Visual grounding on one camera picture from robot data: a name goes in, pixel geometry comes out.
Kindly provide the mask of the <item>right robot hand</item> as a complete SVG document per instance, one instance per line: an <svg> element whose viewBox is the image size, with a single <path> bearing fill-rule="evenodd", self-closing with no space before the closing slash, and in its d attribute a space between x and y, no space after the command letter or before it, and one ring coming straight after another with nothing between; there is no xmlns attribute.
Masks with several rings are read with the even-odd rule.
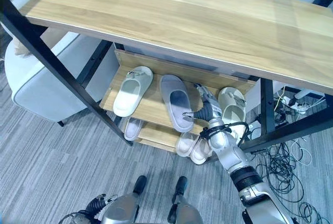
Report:
<svg viewBox="0 0 333 224"><path fill-rule="evenodd" d="M203 107L196 112L184 112L182 114L183 118L188 121L199 119L206 122L222 118L222 110L215 95L201 84L195 83L194 87L200 94Z"/></svg>

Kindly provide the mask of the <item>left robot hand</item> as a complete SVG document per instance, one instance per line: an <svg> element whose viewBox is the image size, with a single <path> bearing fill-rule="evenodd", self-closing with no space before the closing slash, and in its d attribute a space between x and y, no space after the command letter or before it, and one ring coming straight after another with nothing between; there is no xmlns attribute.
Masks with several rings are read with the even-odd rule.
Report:
<svg viewBox="0 0 333 224"><path fill-rule="evenodd" d="M118 198L118 195L106 196L106 194L100 194L97 197L93 198L85 210L89 215L95 217L99 214L107 205L111 204Z"/></svg>

